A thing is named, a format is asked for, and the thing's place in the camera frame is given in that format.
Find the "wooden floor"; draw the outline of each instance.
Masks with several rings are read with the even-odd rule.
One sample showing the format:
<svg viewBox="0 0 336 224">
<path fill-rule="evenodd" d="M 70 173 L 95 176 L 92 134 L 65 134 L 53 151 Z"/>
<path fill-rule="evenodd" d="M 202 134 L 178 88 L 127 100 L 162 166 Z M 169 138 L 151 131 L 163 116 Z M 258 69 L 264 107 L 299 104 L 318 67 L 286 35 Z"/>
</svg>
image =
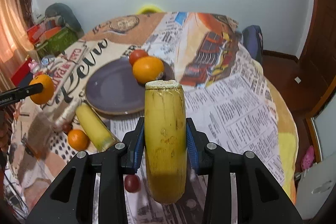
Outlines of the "wooden floor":
<svg viewBox="0 0 336 224">
<path fill-rule="evenodd" d="M 313 81 L 312 76 L 303 71 L 294 60 L 263 56 L 262 67 L 266 78 L 272 82 L 285 100 L 296 123 L 299 150 L 295 171 L 300 172 L 302 157 L 312 144 L 304 117 L 322 96 L 323 88 Z M 299 84 L 294 80 L 297 76 L 301 79 Z"/>
</svg>

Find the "wooden door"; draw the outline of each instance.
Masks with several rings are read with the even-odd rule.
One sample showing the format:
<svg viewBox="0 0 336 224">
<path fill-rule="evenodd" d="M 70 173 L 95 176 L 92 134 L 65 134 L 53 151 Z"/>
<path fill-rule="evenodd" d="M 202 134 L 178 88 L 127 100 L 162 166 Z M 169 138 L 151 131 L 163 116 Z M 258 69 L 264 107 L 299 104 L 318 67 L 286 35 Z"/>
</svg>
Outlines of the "wooden door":
<svg viewBox="0 0 336 224">
<path fill-rule="evenodd" d="M 317 81 L 322 95 L 336 75 L 336 0 L 314 0 L 300 65 Z"/>
</svg>

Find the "green basket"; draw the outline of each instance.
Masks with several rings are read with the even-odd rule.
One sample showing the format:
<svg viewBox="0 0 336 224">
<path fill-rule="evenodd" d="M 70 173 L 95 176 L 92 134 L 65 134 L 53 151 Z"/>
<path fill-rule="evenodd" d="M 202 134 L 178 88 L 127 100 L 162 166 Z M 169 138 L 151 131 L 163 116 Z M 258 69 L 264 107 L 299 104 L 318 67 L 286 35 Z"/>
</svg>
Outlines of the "green basket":
<svg viewBox="0 0 336 224">
<path fill-rule="evenodd" d="M 36 48 L 36 51 L 41 58 L 49 54 L 57 56 L 77 40 L 76 33 L 68 27 L 64 27 L 57 34 L 46 40 L 42 45 L 39 45 Z"/>
</svg>

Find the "metal screw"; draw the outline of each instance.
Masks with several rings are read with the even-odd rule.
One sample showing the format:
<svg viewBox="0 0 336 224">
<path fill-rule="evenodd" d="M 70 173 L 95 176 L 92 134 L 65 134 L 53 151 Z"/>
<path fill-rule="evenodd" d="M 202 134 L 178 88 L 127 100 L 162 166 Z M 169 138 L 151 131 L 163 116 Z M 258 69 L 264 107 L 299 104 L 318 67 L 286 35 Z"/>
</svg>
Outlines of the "metal screw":
<svg viewBox="0 0 336 224">
<path fill-rule="evenodd" d="M 124 144 L 124 143 L 117 143 L 117 144 L 115 145 L 115 148 L 117 148 L 118 150 L 123 149 L 124 147 L 125 147 L 125 144 Z"/>
<path fill-rule="evenodd" d="M 249 159 L 253 159 L 254 158 L 254 153 L 252 151 L 246 151 L 245 156 L 248 157 Z"/>
<path fill-rule="evenodd" d="M 86 153 L 85 153 L 85 151 L 79 151 L 76 156 L 77 156 L 77 158 L 81 159 L 81 158 L 84 158 L 86 156 Z"/>
<path fill-rule="evenodd" d="M 217 145 L 215 143 L 208 143 L 207 144 L 207 148 L 209 148 L 210 150 L 216 149 Z"/>
</svg>

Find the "pink slipper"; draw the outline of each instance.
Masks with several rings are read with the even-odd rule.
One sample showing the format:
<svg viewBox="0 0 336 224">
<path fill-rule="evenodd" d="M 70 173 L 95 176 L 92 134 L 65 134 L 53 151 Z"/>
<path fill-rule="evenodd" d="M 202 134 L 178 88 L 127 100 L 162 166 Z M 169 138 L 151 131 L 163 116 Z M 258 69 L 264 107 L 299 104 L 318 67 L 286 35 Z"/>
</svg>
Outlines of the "pink slipper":
<svg viewBox="0 0 336 224">
<path fill-rule="evenodd" d="M 301 161 L 301 169 L 306 170 L 310 168 L 313 165 L 313 161 L 315 159 L 315 154 L 314 154 L 314 147 L 311 145 L 308 149 L 304 157 L 302 158 Z"/>
</svg>

